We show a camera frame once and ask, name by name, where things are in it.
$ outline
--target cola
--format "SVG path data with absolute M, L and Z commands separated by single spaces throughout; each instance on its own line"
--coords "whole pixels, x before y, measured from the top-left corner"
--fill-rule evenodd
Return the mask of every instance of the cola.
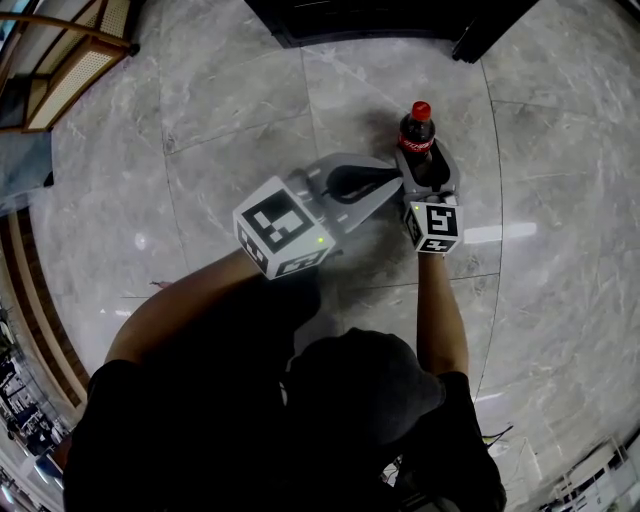
M 400 122 L 398 146 L 411 169 L 416 183 L 431 186 L 431 146 L 436 136 L 436 125 L 431 119 L 431 106 L 426 101 L 416 101 L 411 113 Z

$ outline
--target black t-shirt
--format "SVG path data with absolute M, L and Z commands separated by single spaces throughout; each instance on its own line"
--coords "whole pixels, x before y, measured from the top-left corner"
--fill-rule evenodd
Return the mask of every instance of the black t-shirt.
M 260 367 L 230 380 L 224 357 L 204 365 L 186 353 L 193 357 L 151 368 L 114 361 L 93 376 L 64 472 L 67 512 L 393 511 L 428 502 L 446 510 L 440 498 L 462 512 L 504 509 L 461 373 L 441 376 L 446 400 L 407 436 L 400 473 L 408 484 L 393 489 L 359 479 L 350 453 L 318 472 L 292 467 L 280 391 L 256 387 Z

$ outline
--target bottle label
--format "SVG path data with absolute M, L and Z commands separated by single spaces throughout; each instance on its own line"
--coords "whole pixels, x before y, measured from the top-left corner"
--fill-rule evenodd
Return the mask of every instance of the bottle label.
M 427 142 L 412 142 L 400 133 L 398 136 L 398 144 L 400 144 L 402 149 L 406 149 L 407 151 L 412 151 L 414 153 L 426 153 L 431 149 L 433 139 L 428 140 Z

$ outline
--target floor tile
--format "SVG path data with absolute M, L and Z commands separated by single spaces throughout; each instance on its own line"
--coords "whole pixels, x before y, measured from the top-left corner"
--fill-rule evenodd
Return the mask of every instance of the floor tile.
M 502 181 L 598 172 L 608 124 L 555 108 L 494 104 Z
M 506 488 L 533 493 L 555 480 L 595 446 L 605 433 L 604 424 L 580 383 L 566 372 L 532 377 L 505 386 L 485 387 L 475 402 L 484 435 L 513 428 L 501 439 L 506 459 L 496 458 Z M 525 464 L 518 475 L 507 475 L 516 456 Z
M 53 303 L 69 340 L 89 375 L 104 364 L 118 330 L 146 299 L 103 295 L 53 295 Z
M 638 126 L 609 124 L 602 134 L 601 146 L 605 152 L 600 176 L 604 190 L 603 255 L 640 248 Z
M 568 363 L 603 240 L 622 229 L 608 185 L 618 174 L 610 123 L 533 106 L 495 112 L 504 240 L 488 386 Z
M 498 272 L 500 169 L 482 68 L 452 61 L 445 43 L 417 39 L 311 46 L 303 57 L 321 156 L 347 151 L 393 162 L 400 119 L 413 101 L 431 103 L 437 137 L 462 173 L 465 229 L 473 230 L 450 258 L 452 276 Z M 399 219 L 395 208 L 385 207 L 354 233 L 340 263 L 352 271 L 354 286 L 417 282 Z M 374 244 L 370 258 L 363 256 Z
M 38 194 L 31 222 L 54 294 L 148 297 L 151 281 L 187 272 L 166 175 L 86 193 L 59 183 Z
M 601 258 L 570 367 L 592 407 L 611 428 L 621 430 L 621 439 L 631 434 L 629 427 L 640 414 L 639 297 L 640 251 Z
M 491 337 L 498 276 L 457 279 L 452 286 L 467 333 L 470 384 L 475 395 Z M 345 331 L 357 327 L 395 334 L 416 350 L 417 286 L 344 291 L 340 292 L 340 304 Z
M 167 157 L 180 236 L 190 270 L 230 253 L 232 211 L 271 176 L 315 160 L 308 115 L 219 137 Z
M 159 23 L 154 6 L 143 9 L 140 53 L 103 76 L 53 130 L 55 183 L 74 181 L 85 191 L 163 174 L 158 98 Z
M 600 247 L 595 179 L 534 178 L 505 183 L 503 191 L 505 237 L 488 386 L 548 374 L 569 361 Z
M 494 100 L 638 118 L 640 34 L 615 2 L 538 2 L 482 58 Z
M 300 50 L 281 50 L 244 2 L 170 2 L 162 34 L 168 153 L 307 112 Z

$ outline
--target black cabinet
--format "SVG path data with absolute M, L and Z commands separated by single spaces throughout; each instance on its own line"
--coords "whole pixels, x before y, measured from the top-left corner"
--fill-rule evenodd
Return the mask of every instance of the black cabinet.
M 453 58 L 475 62 L 537 0 L 246 0 L 285 48 L 367 37 L 456 41 Z

